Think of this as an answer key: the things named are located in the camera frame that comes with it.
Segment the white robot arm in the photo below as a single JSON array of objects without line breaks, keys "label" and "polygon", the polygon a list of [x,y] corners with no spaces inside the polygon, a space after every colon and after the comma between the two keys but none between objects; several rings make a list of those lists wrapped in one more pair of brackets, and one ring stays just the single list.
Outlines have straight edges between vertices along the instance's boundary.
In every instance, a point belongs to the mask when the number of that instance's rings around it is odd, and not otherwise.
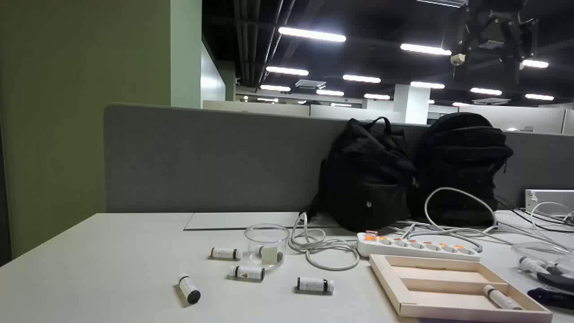
[{"label": "white robot arm", "polygon": [[495,85],[515,89],[522,63],[533,54],[536,19],[524,20],[527,0],[466,0],[455,13],[455,38],[450,65],[457,83],[477,83],[479,60],[484,58]]}]

